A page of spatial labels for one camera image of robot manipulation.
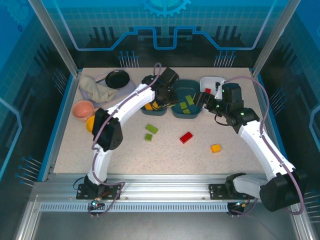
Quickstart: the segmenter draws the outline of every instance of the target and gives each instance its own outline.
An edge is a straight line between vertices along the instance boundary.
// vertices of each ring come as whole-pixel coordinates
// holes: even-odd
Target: white table surface
[[[82,76],[96,77],[115,68],[84,68]],[[200,81],[205,76],[230,79],[236,76],[250,77],[248,68],[186,68],[172,67],[180,79]],[[136,85],[152,74],[152,68],[125,68]],[[261,109],[253,83],[235,81],[242,89],[242,99],[262,119]],[[108,103],[113,106],[124,97]],[[82,100],[79,89],[73,103]],[[145,141],[147,124],[159,129],[152,141]],[[193,138],[186,144],[180,137],[191,132]],[[232,127],[215,123],[214,115],[201,112],[195,119],[175,118],[168,109],[163,116],[149,116],[140,110],[122,127],[122,144],[114,151],[109,174],[233,174],[238,172],[263,173],[263,169],[247,145]],[[86,123],[78,121],[70,113],[60,150],[54,167],[57,174],[86,174],[92,165],[93,135],[86,130]],[[211,145],[220,144],[222,151],[211,152]]]

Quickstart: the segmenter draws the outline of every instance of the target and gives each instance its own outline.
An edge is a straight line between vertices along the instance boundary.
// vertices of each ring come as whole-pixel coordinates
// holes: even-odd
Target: beige cloth
[[[79,84],[80,88],[86,91],[89,98],[96,103],[106,103],[111,101],[119,91],[117,89],[98,84],[93,78],[88,76],[82,76]]]

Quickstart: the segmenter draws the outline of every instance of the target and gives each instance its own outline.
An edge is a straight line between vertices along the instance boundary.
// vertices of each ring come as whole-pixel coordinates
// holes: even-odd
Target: purple cable
[[[98,139],[99,139],[99,137],[100,137],[103,129],[105,128],[105,126],[108,124],[108,122],[110,121],[110,119],[120,110],[120,108],[121,108],[123,105],[125,105],[128,101],[130,101],[133,97],[135,97],[136,95],[142,93],[143,91],[145,91],[146,89],[148,89],[149,87],[151,87],[151,86],[158,80],[158,78],[160,77],[161,68],[162,68],[161,63],[157,62],[157,63],[154,65],[154,67],[153,67],[153,73],[155,73],[155,70],[156,70],[156,67],[157,67],[157,66],[159,67],[159,71],[158,71],[157,75],[155,76],[154,80],[153,80],[149,85],[147,85],[147,86],[144,87],[143,89],[139,90],[136,94],[133,94],[133,95],[131,95],[130,97],[128,97],[126,100],[124,100],[124,101],[118,106],[118,108],[115,109],[115,110],[110,114],[110,116],[103,122],[103,124],[101,125],[98,133],[96,134],[96,136],[95,136],[95,138],[94,138],[94,140],[93,140],[93,144],[92,144],[91,149],[92,149],[92,150],[96,150],[96,153],[95,153],[94,158],[93,158],[93,161],[92,161],[92,168],[91,168],[91,169],[92,169],[92,175],[93,175],[94,179],[95,179],[98,183],[100,183],[100,184],[102,184],[102,185],[105,185],[105,186],[117,186],[117,185],[121,184],[121,187],[120,187],[120,189],[117,191],[117,194],[115,195],[115,198],[113,199],[112,203],[109,205],[109,207],[108,207],[104,212],[100,213],[99,215],[106,214],[106,213],[111,209],[111,207],[112,207],[113,204],[115,203],[116,199],[117,199],[118,196],[120,195],[120,193],[121,193],[123,187],[125,186],[126,182],[121,181],[121,182],[117,182],[117,183],[106,183],[106,182],[103,182],[103,181],[101,181],[100,179],[98,179],[98,176],[96,175],[96,171],[95,171],[95,164],[96,164],[97,156],[98,156],[98,154],[99,154],[99,149],[96,148],[95,145],[97,144],[97,141],[98,141]]]
[[[236,214],[239,214],[239,216],[247,216],[248,218],[251,218],[253,219],[254,221],[258,222],[259,224],[261,224],[271,235],[273,235],[275,237],[275,239],[280,239],[279,237],[277,237],[277,235],[275,235],[271,230],[270,228],[267,227],[267,225],[265,225],[263,222],[261,222],[260,220],[258,220],[257,218],[253,217],[253,216],[250,216],[250,215],[247,215],[247,213],[249,212],[246,212],[244,214],[242,214],[242,212],[240,211],[237,211],[237,210],[231,210],[231,212],[234,212]]]
[[[266,144],[266,146],[269,148],[269,150],[272,152],[272,154],[275,156],[275,158],[278,160],[278,162],[283,166],[283,168],[285,169],[285,171],[288,173],[289,177],[291,178],[292,182],[293,182],[293,185],[298,193],[298,196],[299,196],[299,200],[300,200],[300,210],[299,211],[290,211],[288,209],[285,208],[286,211],[288,211],[289,213],[293,214],[293,215],[300,215],[303,213],[303,211],[305,210],[305,203],[304,203],[304,198],[302,196],[302,193],[301,193],[301,190],[300,190],[300,187],[296,181],[296,179],[294,178],[294,176],[292,175],[292,173],[290,172],[290,170],[288,169],[288,167],[284,164],[284,162],[282,161],[282,159],[278,156],[278,154],[275,152],[275,150],[270,146],[269,142],[267,141],[266,137],[263,135],[263,129],[264,129],[264,124],[265,124],[265,121],[267,119],[267,116],[268,116],[268,112],[269,112],[269,106],[270,106],[270,103],[269,103],[269,98],[268,98],[268,94],[267,94],[267,91],[265,90],[264,86],[262,86],[262,84],[260,82],[258,82],[257,80],[251,78],[251,77],[248,77],[248,76],[235,76],[233,78],[230,78],[228,80],[226,80],[224,83],[228,83],[228,82],[231,82],[233,80],[236,80],[236,79],[248,79],[248,80],[251,80],[252,82],[254,82],[255,84],[257,84],[263,91],[263,94],[265,96],[265,100],[266,100],[266,111],[265,111],[265,114],[261,120],[261,124],[260,124],[260,136],[262,138],[262,140],[264,141],[264,143]]]

